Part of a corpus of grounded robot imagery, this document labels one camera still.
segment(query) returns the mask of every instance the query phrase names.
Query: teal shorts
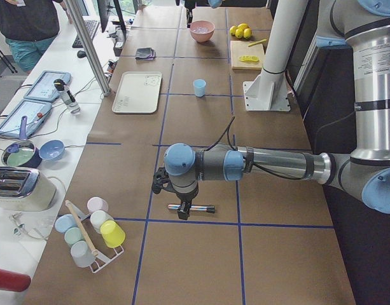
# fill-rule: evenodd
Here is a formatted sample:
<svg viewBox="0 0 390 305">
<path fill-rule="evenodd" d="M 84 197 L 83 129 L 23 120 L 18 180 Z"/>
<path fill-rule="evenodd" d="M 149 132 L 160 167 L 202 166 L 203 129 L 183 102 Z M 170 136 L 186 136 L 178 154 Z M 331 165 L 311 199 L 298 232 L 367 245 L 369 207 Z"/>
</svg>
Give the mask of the teal shorts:
<svg viewBox="0 0 390 305">
<path fill-rule="evenodd" d="M 20 41 L 6 38 L 14 61 L 24 72 L 31 72 L 55 37 L 40 41 Z"/>
</svg>

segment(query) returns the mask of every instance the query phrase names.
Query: red cylinder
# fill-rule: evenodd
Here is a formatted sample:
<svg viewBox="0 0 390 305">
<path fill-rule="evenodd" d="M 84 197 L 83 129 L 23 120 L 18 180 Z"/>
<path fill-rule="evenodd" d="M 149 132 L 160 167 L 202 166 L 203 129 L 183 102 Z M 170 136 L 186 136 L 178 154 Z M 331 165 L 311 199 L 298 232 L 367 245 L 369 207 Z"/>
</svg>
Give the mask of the red cylinder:
<svg viewBox="0 0 390 305">
<path fill-rule="evenodd" d="M 31 277 L 29 275 L 0 269 L 0 290 L 21 292 L 30 284 Z"/>
</svg>

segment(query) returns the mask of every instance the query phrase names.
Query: cutting board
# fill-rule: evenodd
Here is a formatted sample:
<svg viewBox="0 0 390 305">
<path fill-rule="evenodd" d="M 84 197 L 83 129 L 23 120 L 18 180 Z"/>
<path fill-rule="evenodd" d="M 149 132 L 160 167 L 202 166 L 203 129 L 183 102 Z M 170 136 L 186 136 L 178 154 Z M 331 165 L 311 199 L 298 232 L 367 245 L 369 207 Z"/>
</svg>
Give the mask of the cutting board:
<svg viewBox="0 0 390 305">
<path fill-rule="evenodd" d="M 264 47 L 262 44 L 248 47 L 250 43 L 252 43 L 252 41 L 232 40 L 230 42 L 230 61 L 232 63 L 232 69 L 261 70 L 265 58 Z M 258 56 L 260 61 L 241 62 L 239 57 L 242 55 Z"/>
</svg>

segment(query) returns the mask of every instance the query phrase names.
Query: folded cloth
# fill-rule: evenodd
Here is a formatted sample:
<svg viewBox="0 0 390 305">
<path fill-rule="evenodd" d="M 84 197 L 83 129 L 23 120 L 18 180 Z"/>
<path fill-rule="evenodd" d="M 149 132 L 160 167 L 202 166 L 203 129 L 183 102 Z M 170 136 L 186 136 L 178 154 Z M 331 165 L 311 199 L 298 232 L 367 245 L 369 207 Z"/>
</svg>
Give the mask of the folded cloth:
<svg viewBox="0 0 390 305">
<path fill-rule="evenodd" d="M 138 48 L 136 51 L 136 60 L 153 60 L 155 56 L 153 48 Z"/>
</svg>

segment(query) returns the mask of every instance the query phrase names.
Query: toaster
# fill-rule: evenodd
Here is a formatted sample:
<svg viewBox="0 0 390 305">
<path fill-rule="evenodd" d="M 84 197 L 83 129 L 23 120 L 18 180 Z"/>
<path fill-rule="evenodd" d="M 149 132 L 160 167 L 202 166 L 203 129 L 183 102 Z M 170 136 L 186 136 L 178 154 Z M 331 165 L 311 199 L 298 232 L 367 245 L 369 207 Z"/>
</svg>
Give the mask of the toaster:
<svg viewBox="0 0 390 305">
<path fill-rule="evenodd" d="M 55 193 L 55 185 L 35 168 L 0 166 L 0 207 L 3 209 L 46 210 Z"/>
</svg>

